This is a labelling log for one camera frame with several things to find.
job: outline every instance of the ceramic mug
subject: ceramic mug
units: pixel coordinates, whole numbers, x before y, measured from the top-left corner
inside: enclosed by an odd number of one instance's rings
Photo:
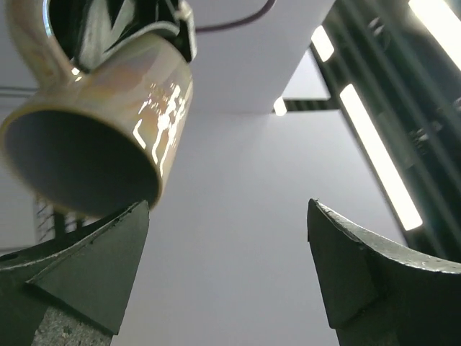
[[[49,1],[6,0],[10,35],[39,85],[0,127],[6,165],[58,210],[102,217],[139,200],[153,207],[192,100],[189,66],[147,33],[80,71],[53,34]]]

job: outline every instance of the mug rim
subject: mug rim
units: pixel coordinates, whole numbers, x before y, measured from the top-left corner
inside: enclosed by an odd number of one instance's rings
[[[59,112],[71,112],[83,117],[87,117],[88,119],[91,119],[93,121],[97,121],[98,123],[101,123],[103,125],[106,125],[116,131],[119,135],[123,136],[125,139],[128,139],[129,142],[134,144],[135,146],[139,147],[139,143],[131,138],[129,135],[127,135],[123,130],[119,128],[117,124],[110,123],[108,120],[105,120],[104,118],[101,119],[100,117],[95,117],[90,112],[85,112],[85,111],[78,111],[76,112],[75,110],[72,109],[72,107],[69,106],[63,106],[63,105],[51,105],[51,103],[47,102],[41,102],[39,105],[28,105],[27,103],[24,105],[19,106],[17,109],[15,109],[13,112],[11,112],[1,123],[0,125],[0,159],[4,162],[6,165],[7,169],[12,173],[14,178],[19,181],[24,187],[26,187],[30,192],[33,192],[36,196],[38,196],[40,199],[44,200],[46,203],[51,204],[54,209],[62,212],[62,213],[77,213],[81,214],[77,210],[72,210],[69,207],[66,207],[65,205],[62,205],[60,203],[52,201],[50,198],[45,197],[41,191],[38,191],[35,189],[29,182],[26,181],[26,179],[23,178],[22,174],[19,173],[19,170],[16,168],[16,166],[12,163],[12,160],[10,156],[7,154],[6,149],[5,149],[5,134],[8,131],[8,127],[13,121],[28,115],[32,112],[40,112],[40,111],[46,111],[46,110],[53,110],[53,111],[59,111]],[[155,205],[158,204],[161,196],[164,193],[164,187],[165,187],[165,182],[163,177],[160,174],[160,169],[157,167],[157,164],[153,161],[153,159],[149,156],[146,155],[148,162],[151,164],[151,167],[153,168],[156,176],[157,176],[157,181],[158,181],[158,192],[156,198],[152,201],[152,203],[149,204],[149,210],[152,210]],[[101,218],[104,216],[94,216],[94,215],[85,215],[86,218]]]

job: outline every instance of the beige mug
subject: beige mug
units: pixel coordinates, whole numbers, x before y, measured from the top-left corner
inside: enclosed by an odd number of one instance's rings
[[[192,100],[189,66],[146,33],[80,71],[53,34],[49,1],[6,0],[10,35],[39,88],[0,127],[4,161],[64,212],[102,217],[139,200],[152,208]]]

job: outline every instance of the ceiling light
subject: ceiling light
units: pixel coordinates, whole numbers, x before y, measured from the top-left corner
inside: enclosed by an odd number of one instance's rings
[[[282,117],[283,115],[287,114],[287,106],[285,106],[285,101],[283,100],[282,97],[279,97],[278,99],[275,100],[274,111],[275,111],[275,114],[278,115],[279,117]]]
[[[315,29],[312,35],[312,43],[323,62],[327,61],[333,55],[334,47],[322,25]]]
[[[339,95],[405,230],[423,224],[397,169],[352,84]]]
[[[443,0],[410,0],[415,15],[461,70],[461,21]]]

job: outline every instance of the ceiling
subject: ceiling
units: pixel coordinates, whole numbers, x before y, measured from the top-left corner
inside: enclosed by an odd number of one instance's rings
[[[247,17],[265,2],[189,0],[197,27]],[[198,35],[198,55],[192,63],[195,86],[190,113],[271,112],[274,101],[303,59],[310,36],[332,3],[333,0],[277,0],[269,13],[250,25]],[[34,87],[35,81],[9,42],[3,17],[0,44],[0,85]],[[295,89],[309,89],[311,81],[306,76],[300,77]]]

